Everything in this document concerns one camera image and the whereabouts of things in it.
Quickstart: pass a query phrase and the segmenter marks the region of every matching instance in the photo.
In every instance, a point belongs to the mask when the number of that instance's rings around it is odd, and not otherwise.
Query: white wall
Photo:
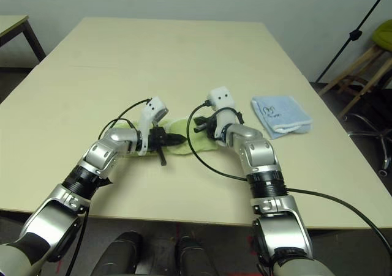
[[[50,52],[85,16],[180,20],[262,21],[308,78],[314,81],[375,0],[0,0],[0,14],[28,14],[44,50]],[[371,32],[392,18],[383,0],[327,74],[329,81],[370,44]],[[0,66],[36,63],[20,36],[0,49]]]

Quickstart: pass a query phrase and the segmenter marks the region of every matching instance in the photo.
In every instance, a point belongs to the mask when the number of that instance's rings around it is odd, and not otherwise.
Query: towel logo
[[[263,112],[264,114],[273,114],[274,113],[275,108],[273,106],[267,108],[266,106],[263,108]]]
[[[281,114],[274,114],[274,112],[275,112],[275,108],[273,106],[271,106],[269,108],[265,106],[263,108],[264,115],[267,115],[270,118],[276,118],[276,117],[281,116]]]

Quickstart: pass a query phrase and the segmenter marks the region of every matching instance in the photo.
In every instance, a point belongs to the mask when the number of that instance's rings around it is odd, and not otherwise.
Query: small table
[[[166,120],[184,118],[222,85],[246,125],[267,137],[251,98],[292,95],[314,128],[271,142],[286,185],[336,196],[392,227],[392,197],[361,152],[267,28],[245,22],[85,18],[0,105],[0,207],[33,211],[130,104],[158,95]],[[137,120],[140,109],[127,117]],[[229,151],[201,155],[242,175]],[[120,159],[110,179],[94,195],[91,215],[229,225],[254,219],[248,183],[220,177],[191,155],[168,155],[165,167],[157,157]],[[335,202],[293,196],[309,228],[367,227]]]
[[[43,51],[26,15],[0,15],[0,47],[23,33],[34,54],[42,61],[46,54]]]

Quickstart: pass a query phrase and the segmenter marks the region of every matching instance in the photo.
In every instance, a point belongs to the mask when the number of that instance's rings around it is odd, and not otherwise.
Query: green stool seat
[[[372,39],[380,48],[392,51],[392,20],[382,23],[373,32]]]

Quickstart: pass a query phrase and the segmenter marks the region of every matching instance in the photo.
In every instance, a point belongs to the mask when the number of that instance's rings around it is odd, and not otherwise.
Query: folded blue towel
[[[306,133],[312,128],[312,118],[290,96],[253,97],[252,106],[271,139],[288,132]]]

